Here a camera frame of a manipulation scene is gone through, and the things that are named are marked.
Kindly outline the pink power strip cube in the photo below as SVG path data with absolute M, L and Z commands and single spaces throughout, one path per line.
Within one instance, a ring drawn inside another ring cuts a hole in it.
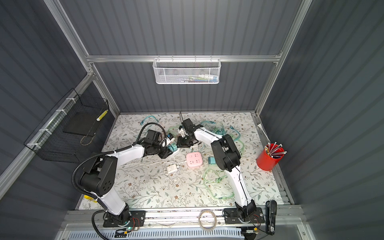
M 203 158 L 200 152 L 191 152 L 186 155 L 186 163 L 188 168 L 196 169 L 203 165 Z

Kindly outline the teal charger plug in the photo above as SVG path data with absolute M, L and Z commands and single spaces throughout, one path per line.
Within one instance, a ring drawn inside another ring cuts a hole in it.
M 214 157 L 208 157 L 208 163 L 209 165 L 216 165 L 216 160 Z

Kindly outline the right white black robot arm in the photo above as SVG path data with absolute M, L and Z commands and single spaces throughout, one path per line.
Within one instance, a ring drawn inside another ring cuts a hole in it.
M 232 137 L 228 134 L 217 135 L 202 125 L 195 125 L 190 119 L 181 122 L 179 133 L 178 148 L 191 147 L 199 142 L 211 146 L 216 165 L 227 175 L 234 191 L 239 219 L 249 222 L 257 205 L 247 191 L 241 171 L 241 154 Z

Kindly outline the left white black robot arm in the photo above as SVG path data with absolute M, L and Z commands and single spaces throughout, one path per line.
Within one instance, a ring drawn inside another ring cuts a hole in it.
M 145 128 L 150 125 L 161 126 L 158 123 L 145 124 L 133 144 L 91 156 L 79 164 L 72 173 L 73 187 L 83 195 L 96 200 L 103 207 L 106 216 L 121 227 L 130 224 L 136 227 L 139 223 L 131 217 L 128 204 L 114 189 L 117 168 L 146 156 L 157 155 L 161 159 L 166 159 L 174 153 L 169 145 L 174 142 L 175 137 L 167 134 L 163 127 L 160 127 L 161 132 L 148 130 L 147 135 L 141 137 Z

